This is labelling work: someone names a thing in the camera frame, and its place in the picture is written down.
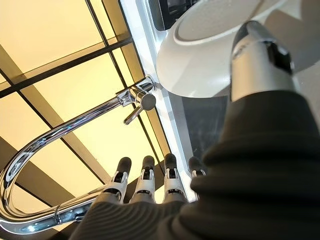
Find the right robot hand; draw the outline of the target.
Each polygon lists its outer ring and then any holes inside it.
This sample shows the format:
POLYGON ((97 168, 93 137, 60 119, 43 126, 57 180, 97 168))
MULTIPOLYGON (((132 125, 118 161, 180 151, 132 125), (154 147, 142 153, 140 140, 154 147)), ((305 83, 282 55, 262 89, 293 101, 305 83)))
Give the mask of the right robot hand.
POLYGON ((296 87, 289 52, 258 21, 236 33, 230 103, 222 134, 203 158, 205 175, 154 204, 117 204, 102 192, 73 240, 317 240, 320 132, 296 87))

